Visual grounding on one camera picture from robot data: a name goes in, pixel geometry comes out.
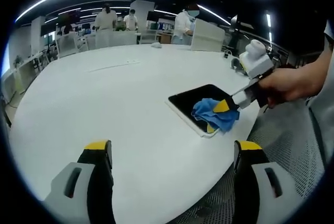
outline wall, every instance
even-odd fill
[[[31,27],[20,27],[9,37],[9,65],[14,68],[17,55],[25,60],[31,55]]]
[[[41,37],[41,27],[44,25],[45,17],[40,16],[31,22],[30,39],[31,55],[35,55],[43,50],[44,38]]]
[[[145,30],[148,12],[154,10],[154,2],[136,0],[131,3],[130,7],[136,10],[139,31]]]

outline white shirt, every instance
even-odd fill
[[[136,30],[136,23],[138,23],[136,16],[126,15],[124,17],[124,21],[126,23],[126,28],[128,28],[130,31]]]
[[[325,34],[334,39],[334,28],[327,22]],[[320,93],[310,102],[314,117],[321,131],[321,138],[326,162],[330,161],[334,151],[334,54],[330,60],[327,77]]]
[[[183,35],[190,30],[191,21],[187,11],[180,12],[175,18],[174,35],[183,39]]]
[[[105,8],[102,9],[95,19],[95,27],[99,27],[99,30],[113,29],[113,21],[117,21],[117,14],[115,11],[110,10],[110,13],[106,13]]]

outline person's arm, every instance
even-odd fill
[[[187,26],[187,20],[189,20],[186,17],[183,18],[177,18],[175,19],[175,25],[176,25],[176,30],[182,31],[184,34],[187,35],[193,35],[193,32],[190,30],[190,23]]]
[[[136,16],[135,16],[135,27],[138,28],[138,19]]]
[[[116,29],[116,22],[117,22],[117,14],[114,11],[114,19],[113,19],[113,28]]]
[[[333,40],[326,36],[319,58],[298,69],[278,68],[259,82],[268,94],[268,105],[317,95],[323,88],[333,52]]]
[[[99,28],[100,28],[100,16],[99,16],[99,14],[96,16],[94,25],[95,25],[96,31],[99,30]]]
[[[125,29],[126,29],[126,30],[129,30],[129,28],[128,28],[128,23],[127,23],[127,19],[128,19],[128,17],[129,17],[129,15],[126,15],[126,16],[124,17],[124,19],[123,19],[123,21],[125,22]]]

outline desk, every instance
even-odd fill
[[[9,103],[16,92],[15,77],[12,70],[8,70],[3,77],[1,77],[1,91],[6,103]]]
[[[172,37],[173,37],[172,34],[170,34],[170,33],[161,33],[161,34],[158,34],[158,36],[161,37],[161,39],[160,39],[160,43],[161,44],[171,44]]]
[[[32,83],[32,81],[37,77],[38,71],[33,66],[33,60],[37,60],[38,66],[42,66],[40,62],[40,57],[43,53],[40,52],[30,58],[27,58],[23,63],[14,69],[14,76],[17,81],[17,89],[19,93],[23,93]]]
[[[127,61],[136,62],[121,65]],[[183,45],[117,46],[53,61],[15,115],[10,145],[19,171],[44,199],[51,180],[86,144],[110,139],[116,222],[168,222],[222,177],[234,141],[248,137],[258,114],[254,102],[230,132],[199,137],[165,102],[205,84],[233,93],[248,78],[231,70],[222,53]]]

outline cable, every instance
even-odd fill
[[[227,53],[227,54],[229,54],[229,55],[232,55],[232,51],[229,50],[229,49],[226,49],[226,50],[224,51],[224,53]]]
[[[15,106],[13,106],[13,105],[11,105],[11,104],[7,104],[8,106],[10,106],[11,108],[16,108],[17,109],[17,107],[15,107]]]
[[[268,108],[269,108],[269,106],[267,106],[267,107],[265,108],[265,110],[263,111],[263,113],[265,113],[265,112],[267,111]]]

